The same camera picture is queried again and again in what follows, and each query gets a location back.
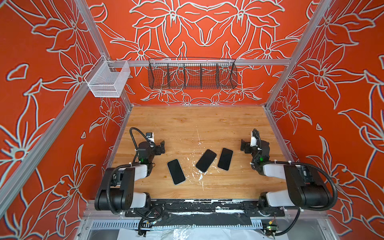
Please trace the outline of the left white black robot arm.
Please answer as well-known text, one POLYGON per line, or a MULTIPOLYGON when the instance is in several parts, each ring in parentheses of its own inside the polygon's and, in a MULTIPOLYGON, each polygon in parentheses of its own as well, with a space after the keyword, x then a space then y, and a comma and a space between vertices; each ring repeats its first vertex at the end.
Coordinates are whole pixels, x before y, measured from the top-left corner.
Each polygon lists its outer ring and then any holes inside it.
POLYGON ((135 192, 135 182, 148 177, 155 165, 154 157, 165 152, 164 141, 159 145, 142 142, 137 149, 137 163, 108 168, 95 197, 95 209, 113 214, 133 209, 148 210, 151 206, 150 194, 135 192))

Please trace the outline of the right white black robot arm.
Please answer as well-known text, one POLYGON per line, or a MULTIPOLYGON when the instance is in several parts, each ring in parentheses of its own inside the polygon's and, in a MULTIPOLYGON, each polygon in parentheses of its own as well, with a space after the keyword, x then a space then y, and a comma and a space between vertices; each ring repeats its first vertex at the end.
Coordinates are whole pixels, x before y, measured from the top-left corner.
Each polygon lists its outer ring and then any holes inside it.
POLYGON ((338 189, 321 168, 306 163, 271 161, 269 143, 241 140, 241 151, 252 156, 251 167, 259 175, 286 181, 287 189, 264 192, 259 197, 260 208, 284 207, 326 211, 338 200, 338 189))

